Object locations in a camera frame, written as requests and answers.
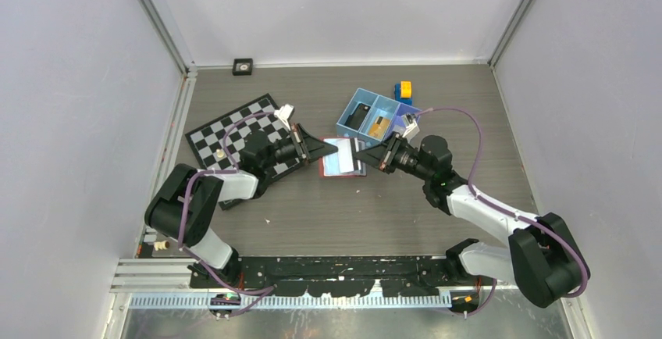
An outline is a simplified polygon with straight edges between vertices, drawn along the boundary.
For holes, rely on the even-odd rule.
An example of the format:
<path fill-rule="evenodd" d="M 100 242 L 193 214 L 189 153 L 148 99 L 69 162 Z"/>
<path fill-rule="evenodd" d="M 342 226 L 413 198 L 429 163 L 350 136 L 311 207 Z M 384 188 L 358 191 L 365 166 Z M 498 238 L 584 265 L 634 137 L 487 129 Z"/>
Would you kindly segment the red leather card holder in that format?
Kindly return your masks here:
<path fill-rule="evenodd" d="M 356 159 L 356 154 L 365 149 L 363 140 L 356 137 L 328 137 L 324 142 L 337 147 L 337 151 L 325 155 L 319 163 L 321 177 L 365 177 L 367 168 L 364 162 Z"/>

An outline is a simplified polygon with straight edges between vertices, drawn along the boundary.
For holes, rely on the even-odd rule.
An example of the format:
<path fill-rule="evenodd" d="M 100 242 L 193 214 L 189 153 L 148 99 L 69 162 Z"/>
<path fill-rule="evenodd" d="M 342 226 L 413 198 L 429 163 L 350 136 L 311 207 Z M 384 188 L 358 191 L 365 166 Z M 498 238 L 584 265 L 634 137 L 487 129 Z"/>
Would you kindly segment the white card with grey stripe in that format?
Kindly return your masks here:
<path fill-rule="evenodd" d="M 340 138 L 336 142 L 339 171 L 343 174 L 353 173 L 360 169 L 354 154 L 358 150 L 358 142 L 354 138 Z"/>

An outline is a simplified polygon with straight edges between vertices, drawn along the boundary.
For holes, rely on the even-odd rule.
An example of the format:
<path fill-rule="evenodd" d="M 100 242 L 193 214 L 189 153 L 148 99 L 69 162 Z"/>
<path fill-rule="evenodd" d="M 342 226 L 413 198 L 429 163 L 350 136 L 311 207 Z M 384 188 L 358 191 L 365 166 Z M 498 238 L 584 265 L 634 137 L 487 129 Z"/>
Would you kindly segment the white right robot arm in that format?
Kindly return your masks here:
<path fill-rule="evenodd" d="M 400 170 L 417 177 L 432 207 L 475 224 L 501 243 L 495 247 L 467 239 L 449 248 L 445 270 L 453 283 L 466 284 L 474 276 L 502 280 L 540 308 L 587 288 L 589 267 L 565 221 L 552 212 L 522 212 L 481 192 L 454 170 L 443 137 L 426 136 L 415 148 L 391 134 L 355 157 L 384 173 Z"/>

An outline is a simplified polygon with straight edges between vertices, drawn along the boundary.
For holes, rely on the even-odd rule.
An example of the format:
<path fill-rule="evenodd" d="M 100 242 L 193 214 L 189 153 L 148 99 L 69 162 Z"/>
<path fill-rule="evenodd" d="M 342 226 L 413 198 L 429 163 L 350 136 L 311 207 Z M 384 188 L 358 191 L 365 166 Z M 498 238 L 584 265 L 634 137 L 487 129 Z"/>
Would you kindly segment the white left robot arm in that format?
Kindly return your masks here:
<path fill-rule="evenodd" d="M 209 276 L 220 287 L 233 286 L 241 266 L 238 251 L 211 228 L 219 202 L 260 198 L 272 183 L 272 168 L 277 164 L 310 163 L 338 150 L 311 136 L 300 124 L 287 131 L 285 138 L 276 141 L 261 130 L 250 133 L 233 169 L 176 165 L 145 211 L 145 224 L 197 256 L 200 264 L 210 267 Z"/>

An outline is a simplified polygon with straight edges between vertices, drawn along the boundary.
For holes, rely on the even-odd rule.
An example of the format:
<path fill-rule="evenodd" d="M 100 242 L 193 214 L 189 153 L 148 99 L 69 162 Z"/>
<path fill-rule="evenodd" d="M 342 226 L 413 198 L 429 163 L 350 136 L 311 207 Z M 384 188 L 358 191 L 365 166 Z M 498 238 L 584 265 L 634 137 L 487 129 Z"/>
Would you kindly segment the orange card in drawer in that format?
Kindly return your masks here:
<path fill-rule="evenodd" d="M 368 129 L 368 136 L 382 140 L 385 137 L 389 126 L 390 119 L 385 118 L 384 116 L 377 116 Z"/>

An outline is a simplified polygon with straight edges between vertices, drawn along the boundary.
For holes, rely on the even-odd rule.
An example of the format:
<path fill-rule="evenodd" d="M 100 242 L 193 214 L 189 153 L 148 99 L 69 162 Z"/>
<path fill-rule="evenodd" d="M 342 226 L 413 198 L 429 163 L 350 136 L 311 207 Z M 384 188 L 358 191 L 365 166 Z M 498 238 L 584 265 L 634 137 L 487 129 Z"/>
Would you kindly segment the black card in drawer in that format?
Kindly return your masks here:
<path fill-rule="evenodd" d="M 360 130 L 361 125 L 364 123 L 370 109 L 370 105 L 358 103 L 353 112 L 347 117 L 344 125 L 353 130 Z"/>

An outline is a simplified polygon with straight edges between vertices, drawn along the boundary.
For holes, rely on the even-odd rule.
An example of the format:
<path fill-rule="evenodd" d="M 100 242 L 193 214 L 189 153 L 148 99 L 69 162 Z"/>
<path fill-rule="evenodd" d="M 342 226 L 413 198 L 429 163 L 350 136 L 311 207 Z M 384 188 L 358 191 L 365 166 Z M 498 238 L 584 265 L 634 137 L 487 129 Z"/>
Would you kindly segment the purple drawer box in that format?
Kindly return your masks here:
<path fill-rule="evenodd" d="M 391 132 L 411 141 L 420 131 L 418 126 L 420 112 L 420 109 L 400 103 L 393 115 Z"/>

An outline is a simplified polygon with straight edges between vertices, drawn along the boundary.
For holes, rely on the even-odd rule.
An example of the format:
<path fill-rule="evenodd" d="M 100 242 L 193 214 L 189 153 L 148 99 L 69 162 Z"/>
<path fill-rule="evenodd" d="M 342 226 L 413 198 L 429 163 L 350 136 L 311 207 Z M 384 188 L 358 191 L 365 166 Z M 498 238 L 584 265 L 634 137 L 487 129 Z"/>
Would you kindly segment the light blue middle drawer box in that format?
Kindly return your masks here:
<path fill-rule="evenodd" d="M 399 103 L 382 95 L 361 103 L 368 106 L 368 112 L 359 128 L 358 136 L 368 144 L 376 145 L 386 136 Z"/>

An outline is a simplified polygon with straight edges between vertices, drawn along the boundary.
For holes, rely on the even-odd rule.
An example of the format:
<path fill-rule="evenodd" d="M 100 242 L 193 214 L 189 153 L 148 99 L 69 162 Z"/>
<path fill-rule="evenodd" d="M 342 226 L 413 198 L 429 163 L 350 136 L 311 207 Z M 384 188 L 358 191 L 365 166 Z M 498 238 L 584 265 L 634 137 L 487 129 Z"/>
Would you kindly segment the light blue drawer box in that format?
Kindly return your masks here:
<path fill-rule="evenodd" d="M 376 145 L 386 136 L 399 103 L 382 95 L 361 103 L 368 106 L 368 112 L 359 128 L 358 136 L 368 144 Z"/>
<path fill-rule="evenodd" d="M 378 95 L 358 88 L 336 122 L 336 135 L 368 140 L 367 122 Z"/>

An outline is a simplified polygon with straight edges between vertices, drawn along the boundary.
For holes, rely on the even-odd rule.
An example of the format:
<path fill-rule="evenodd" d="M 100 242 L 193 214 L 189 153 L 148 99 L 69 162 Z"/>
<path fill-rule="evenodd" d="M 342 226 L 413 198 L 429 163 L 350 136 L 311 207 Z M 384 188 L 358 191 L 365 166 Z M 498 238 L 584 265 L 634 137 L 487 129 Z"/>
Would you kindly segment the light blue left drawer box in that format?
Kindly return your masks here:
<path fill-rule="evenodd" d="M 336 122 L 336 135 L 368 140 L 367 122 L 378 95 L 358 88 Z"/>

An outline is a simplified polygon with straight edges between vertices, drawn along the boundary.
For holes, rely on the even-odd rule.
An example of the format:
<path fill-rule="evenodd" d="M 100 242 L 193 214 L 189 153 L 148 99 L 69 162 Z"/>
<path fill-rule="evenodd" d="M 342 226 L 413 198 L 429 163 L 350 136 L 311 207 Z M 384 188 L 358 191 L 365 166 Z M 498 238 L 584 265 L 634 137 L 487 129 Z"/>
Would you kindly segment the blue orange toy block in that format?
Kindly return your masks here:
<path fill-rule="evenodd" d="M 405 105 L 413 105 L 413 90 L 410 81 L 402 80 L 394 85 L 394 98 Z"/>

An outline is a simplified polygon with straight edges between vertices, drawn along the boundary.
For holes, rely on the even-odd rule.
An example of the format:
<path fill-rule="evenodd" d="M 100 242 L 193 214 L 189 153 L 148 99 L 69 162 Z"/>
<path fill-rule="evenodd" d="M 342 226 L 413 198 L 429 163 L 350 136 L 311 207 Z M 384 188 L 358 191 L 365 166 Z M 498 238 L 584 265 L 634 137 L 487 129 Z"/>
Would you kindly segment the black white chessboard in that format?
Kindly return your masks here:
<path fill-rule="evenodd" d="M 284 137 L 286 130 L 274 115 L 247 119 L 245 123 L 237 124 L 252 114 L 273 112 L 277 108 L 276 101 L 267 93 L 186 133 L 185 138 L 201 168 L 229 170 L 233 167 L 227 156 L 223 159 L 216 156 L 216 151 L 222 149 L 223 141 L 226 142 L 227 151 L 239 162 L 239 151 L 244 147 L 244 139 L 250 132 L 262 130 L 272 140 Z"/>

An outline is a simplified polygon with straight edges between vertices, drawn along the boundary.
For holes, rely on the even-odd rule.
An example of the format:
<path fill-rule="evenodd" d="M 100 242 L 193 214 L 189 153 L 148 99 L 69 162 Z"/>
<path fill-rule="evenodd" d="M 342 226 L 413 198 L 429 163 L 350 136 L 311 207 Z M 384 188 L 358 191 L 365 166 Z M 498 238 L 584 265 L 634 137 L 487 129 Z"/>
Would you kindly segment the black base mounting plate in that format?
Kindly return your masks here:
<path fill-rule="evenodd" d="M 439 287 L 477 291 L 492 279 L 472 276 L 460 264 L 458 246 L 445 255 L 235 256 L 230 271 L 213 278 L 199 262 L 189 265 L 192 288 L 272 289 L 280 297 L 349 298 L 380 287 L 384 296 L 426 297 Z"/>

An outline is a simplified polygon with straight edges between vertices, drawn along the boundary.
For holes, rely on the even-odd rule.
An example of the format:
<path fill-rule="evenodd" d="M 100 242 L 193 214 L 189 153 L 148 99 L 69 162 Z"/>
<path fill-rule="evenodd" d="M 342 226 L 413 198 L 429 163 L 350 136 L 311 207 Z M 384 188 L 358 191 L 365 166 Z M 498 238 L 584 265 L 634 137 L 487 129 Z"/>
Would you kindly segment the small beige chess piece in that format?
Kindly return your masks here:
<path fill-rule="evenodd" d="M 170 243 L 168 241 L 156 241 L 152 247 L 155 252 L 164 251 L 170 248 Z"/>

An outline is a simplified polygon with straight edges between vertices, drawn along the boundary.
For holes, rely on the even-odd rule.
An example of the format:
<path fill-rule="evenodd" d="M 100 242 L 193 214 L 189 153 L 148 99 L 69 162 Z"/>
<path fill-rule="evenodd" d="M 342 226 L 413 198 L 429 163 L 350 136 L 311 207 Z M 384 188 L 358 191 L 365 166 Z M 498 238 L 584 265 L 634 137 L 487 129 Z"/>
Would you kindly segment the black square wall socket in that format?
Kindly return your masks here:
<path fill-rule="evenodd" d="M 234 76 L 250 76 L 253 71 L 254 61 L 252 58 L 234 59 L 232 74 Z"/>

